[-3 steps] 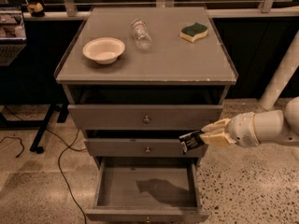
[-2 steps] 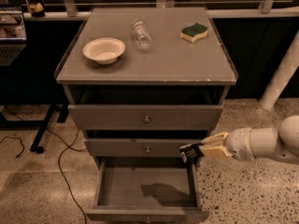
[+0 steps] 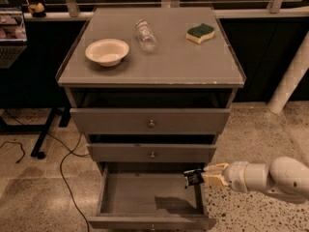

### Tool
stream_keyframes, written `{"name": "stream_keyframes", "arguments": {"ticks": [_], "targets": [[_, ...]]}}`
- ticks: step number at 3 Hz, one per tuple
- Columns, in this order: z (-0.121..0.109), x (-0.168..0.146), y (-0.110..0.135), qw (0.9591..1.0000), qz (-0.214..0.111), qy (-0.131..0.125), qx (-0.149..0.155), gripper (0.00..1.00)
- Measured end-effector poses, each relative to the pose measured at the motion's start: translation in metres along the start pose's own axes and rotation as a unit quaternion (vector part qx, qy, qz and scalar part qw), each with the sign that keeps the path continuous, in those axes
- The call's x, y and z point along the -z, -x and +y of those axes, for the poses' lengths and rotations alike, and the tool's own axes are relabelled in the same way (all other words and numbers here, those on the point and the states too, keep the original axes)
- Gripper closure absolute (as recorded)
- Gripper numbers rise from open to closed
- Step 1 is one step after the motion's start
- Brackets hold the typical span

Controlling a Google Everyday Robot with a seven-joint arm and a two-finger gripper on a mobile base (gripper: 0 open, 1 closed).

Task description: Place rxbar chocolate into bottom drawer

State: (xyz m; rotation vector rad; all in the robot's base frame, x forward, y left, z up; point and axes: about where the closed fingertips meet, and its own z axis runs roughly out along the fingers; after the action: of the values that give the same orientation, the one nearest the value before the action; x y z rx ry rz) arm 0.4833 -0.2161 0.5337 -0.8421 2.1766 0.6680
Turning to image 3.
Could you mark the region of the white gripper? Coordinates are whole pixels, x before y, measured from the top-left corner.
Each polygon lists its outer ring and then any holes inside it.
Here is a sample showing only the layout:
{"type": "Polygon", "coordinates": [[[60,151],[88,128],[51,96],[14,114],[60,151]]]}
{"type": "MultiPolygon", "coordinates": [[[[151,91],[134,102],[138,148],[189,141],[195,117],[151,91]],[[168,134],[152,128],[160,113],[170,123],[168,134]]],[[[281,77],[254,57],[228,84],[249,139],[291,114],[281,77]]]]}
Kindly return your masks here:
{"type": "Polygon", "coordinates": [[[218,188],[230,187],[236,192],[248,192],[248,188],[245,183],[245,169],[248,165],[247,161],[236,161],[233,163],[219,163],[214,165],[208,165],[204,168],[202,178],[206,185],[215,186],[218,188]]]}

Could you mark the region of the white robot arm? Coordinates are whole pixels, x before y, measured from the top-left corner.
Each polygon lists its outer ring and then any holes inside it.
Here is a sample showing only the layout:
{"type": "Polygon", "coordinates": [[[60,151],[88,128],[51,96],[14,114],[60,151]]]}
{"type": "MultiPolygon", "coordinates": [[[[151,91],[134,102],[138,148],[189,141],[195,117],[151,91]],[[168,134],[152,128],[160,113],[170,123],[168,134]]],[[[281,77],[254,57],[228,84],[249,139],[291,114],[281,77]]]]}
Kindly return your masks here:
{"type": "Polygon", "coordinates": [[[295,204],[309,200],[309,168],[296,159],[279,157],[270,164],[235,161],[202,170],[206,185],[236,192],[257,191],[295,204]]]}

